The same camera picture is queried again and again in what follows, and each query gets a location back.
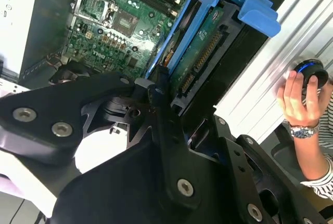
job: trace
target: motherboard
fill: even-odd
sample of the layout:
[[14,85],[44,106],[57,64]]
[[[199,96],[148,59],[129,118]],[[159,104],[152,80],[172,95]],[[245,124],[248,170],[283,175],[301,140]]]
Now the motherboard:
[[186,1],[75,0],[63,56],[96,73],[143,77]]

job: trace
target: screw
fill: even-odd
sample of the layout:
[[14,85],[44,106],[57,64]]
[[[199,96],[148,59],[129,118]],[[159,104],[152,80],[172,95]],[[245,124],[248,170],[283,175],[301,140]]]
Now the screw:
[[247,142],[248,142],[249,144],[251,144],[251,145],[254,144],[254,142],[253,142],[253,140],[252,140],[251,138],[247,137],[246,140],[247,140]]
[[307,219],[307,218],[304,218],[303,220],[304,220],[305,224],[312,224],[312,222],[309,219]]
[[20,122],[31,122],[36,119],[37,114],[30,108],[18,108],[13,111],[12,116],[14,119]]
[[129,83],[130,83],[130,81],[128,81],[128,80],[125,79],[124,77],[122,77],[122,78],[120,79],[120,81],[123,82],[123,83],[125,83],[125,84],[129,84]]
[[257,222],[262,221],[262,214],[260,210],[257,208],[257,206],[250,203],[248,205],[248,212],[250,216],[252,216],[252,218],[255,219]]
[[163,91],[160,88],[156,88],[155,91],[157,91],[160,94],[164,94]]
[[52,126],[52,132],[57,137],[69,137],[73,133],[73,128],[68,123],[58,122]]
[[179,179],[177,182],[179,192],[186,197],[191,197],[194,193],[192,184],[185,179]]
[[225,121],[222,118],[219,118],[219,122],[220,122],[220,124],[225,125]]

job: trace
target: gray floor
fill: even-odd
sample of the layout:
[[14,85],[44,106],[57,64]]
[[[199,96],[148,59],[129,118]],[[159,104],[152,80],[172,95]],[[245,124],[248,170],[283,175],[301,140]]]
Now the gray floor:
[[[21,204],[22,199],[0,192],[0,223],[9,224],[14,213]],[[25,200],[20,211],[13,219],[12,224],[34,224],[39,210],[29,201]]]

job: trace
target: green circuit board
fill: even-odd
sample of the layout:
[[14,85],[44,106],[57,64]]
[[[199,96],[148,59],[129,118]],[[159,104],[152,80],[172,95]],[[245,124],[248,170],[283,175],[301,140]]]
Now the green circuit board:
[[[119,9],[112,16],[112,27],[103,28],[77,17],[64,56],[97,72],[119,71],[133,79],[143,77],[175,18],[140,0],[113,1]],[[103,7],[103,1],[82,0],[79,13],[99,20]]]
[[172,95],[185,94],[189,91],[197,73],[200,72],[216,44],[222,38],[221,32],[217,29],[222,16],[223,9],[215,7],[186,49],[171,76],[170,91]]

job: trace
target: metal plate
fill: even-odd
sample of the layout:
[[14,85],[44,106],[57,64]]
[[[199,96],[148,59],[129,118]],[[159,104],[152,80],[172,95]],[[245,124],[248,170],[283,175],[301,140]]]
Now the metal plate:
[[234,136],[247,134],[261,143],[283,121],[277,89],[301,55],[327,63],[332,12],[333,0],[285,0],[280,6],[282,31],[265,43],[216,106]]

